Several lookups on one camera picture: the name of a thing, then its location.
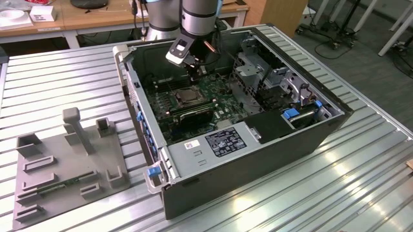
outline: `white sticker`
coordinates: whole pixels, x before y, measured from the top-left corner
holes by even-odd
[[[186,149],[189,150],[189,149],[192,149],[193,147],[200,146],[200,141],[198,141],[198,140],[194,140],[194,141],[192,141],[192,142],[188,142],[185,145],[186,145]]]
[[[62,28],[42,28],[38,31],[51,31],[51,30],[62,30]]]

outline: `metal slotted table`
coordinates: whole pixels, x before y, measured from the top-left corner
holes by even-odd
[[[63,133],[61,112],[82,125],[117,122],[133,187],[26,231],[412,231],[412,132],[268,25],[257,26],[356,110],[313,154],[173,220],[142,176],[146,166],[122,95],[113,46],[13,57],[2,69],[0,231],[13,230],[17,136]]]

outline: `cable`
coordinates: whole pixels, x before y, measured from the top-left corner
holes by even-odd
[[[308,5],[308,8],[309,8],[309,14],[311,14],[311,18],[312,18],[311,26],[316,27],[317,25],[315,24],[315,18],[313,18],[312,9],[311,9],[309,5]]]
[[[109,37],[107,37],[107,39],[106,39],[106,41],[105,41],[103,43],[98,43],[97,41],[89,39],[89,38],[85,37],[83,35],[81,35],[81,36],[82,36],[87,41],[90,41],[91,43],[94,43],[94,44],[97,44],[97,45],[103,45],[103,44],[106,44],[106,43],[110,41],[111,34],[113,34],[113,32],[110,32]]]
[[[407,63],[407,65],[411,67],[411,69],[413,69],[413,66],[409,64],[409,62],[405,60],[405,58],[399,53],[396,53],[396,54],[399,55],[401,60]]]
[[[51,40],[51,42],[53,42],[54,47],[55,47],[58,50],[66,49],[66,48],[61,48],[61,47],[55,44],[54,38],[50,38],[50,40]]]
[[[331,37],[331,36],[328,36],[328,35],[325,35],[325,34],[321,34],[321,33],[317,32],[317,31],[313,31],[312,28],[309,28],[308,30],[309,30],[312,33],[315,33],[315,34],[317,34],[317,35],[321,35],[321,36],[324,36],[324,37],[327,37],[327,38],[329,38],[331,40],[335,41],[335,38],[333,38],[333,37]]]
[[[141,14],[142,14],[142,34],[144,34],[144,37],[146,37],[148,36],[148,27],[145,26],[145,16],[144,16],[144,7],[142,7],[142,1],[144,0],[139,0],[139,4],[141,4]]]
[[[220,30],[220,27],[218,27],[218,22],[216,21],[216,26],[217,26],[217,51],[218,51],[218,54],[217,54],[217,58],[208,62],[208,63],[200,63],[200,65],[202,66],[206,66],[206,65],[210,65],[213,63],[216,63],[220,58],[221,58],[221,54],[222,54],[222,37],[221,37],[221,30]]]
[[[229,53],[229,51],[225,50],[225,52],[226,52],[226,54],[232,57],[232,59],[234,60],[234,62],[236,62],[240,66],[242,66],[242,63],[236,59],[236,57]]]
[[[138,14],[138,4],[137,4],[137,0],[131,1],[131,14],[134,15],[134,25],[135,25],[135,29],[138,29],[137,27],[137,14]]]
[[[320,54],[320,52],[317,51],[317,48],[321,46],[321,45],[324,45],[324,44],[327,44],[327,43],[329,43],[331,41],[327,41],[327,42],[323,42],[321,44],[319,44],[316,47],[315,47],[315,52],[317,53],[317,55],[320,55],[323,58],[325,58],[325,59],[339,59],[340,57],[343,57],[344,56],[344,54],[347,54],[353,48],[351,47],[349,48],[349,50],[347,50],[344,53],[341,53],[337,57],[327,57],[327,56],[324,56],[323,54]]]
[[[404,57],[400,55],[400,53],[397,52],[397,50],[393,50],[393,53],[403,59],[403,61],[407,63],[407,65],[411,67],[412,69],[412,65],[408,63],[408,61],[404,59]],[[392,61],[393,61],[393,65],[397,68],[397,70],[405,74],[411,79],[413,79],[413,76],[411,76],[411,74],[408,74],[399,66],[397,62],[396,62],[396,56],[392,56]]]
[[[337,7],[337,4],[339,4],[340,1],[341,1],[341,0],[337,0],[336,3],[335,3],[335,6],[333,6],[332,11],[331,11],[331,13],[329,13],[329,19],[331,19],[331,17],[332,17],[333,11],[336,10],[336,7]]]
[[[95,37],[98,35],[98,32],[95,33],[95,35],[83,35],[85,37],[90,37],[90,38],[93,38],[93,37]]]

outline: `motherboard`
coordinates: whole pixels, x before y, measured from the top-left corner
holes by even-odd
[[[148,93],[148,98],[170,145],[248,117],[229,87],[229,76],[213,74],[189,87]]]

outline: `wooden desk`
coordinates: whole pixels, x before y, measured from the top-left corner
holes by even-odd
[[[110,0],[107,7],[91,10],[87,14],[87,10],[74,7],[70,0],[57,0],[53,5],[58,10],[57,22],[34,23],[33,27],[2,31],[0,44],[66,37],[70,48],[79,48],[78,35],[135,28],[129,0]],[[234,27],[241,27],[245,23],[248,10],[248,5],[226,4],[222,7],[220,18],[234,17]],[[137,27],[142,26],[142,18],[138,17]],[[38,30],[45,28],[61,29],[54,31]]]
[[[71,5],[70,0],[62,0],[62,9],[67,30],[134,23],[129,0],[110,0],[107,7],[91,10],[87,14],[85,9],[79,9]]]
[[[252,7],[246,14],[246,26],[273,23],[289,37],[295,36],[308,0],[245,0],[245,2]]]
[[[26,40],[62,37],[65,31],[65,21],[63,21],[61,1],[62,0],[57,0],[51,4],[58,12],[55,22],[34,22],[34,26],[31,27],[18,28],[13,30],[2,30],[0,44]]]

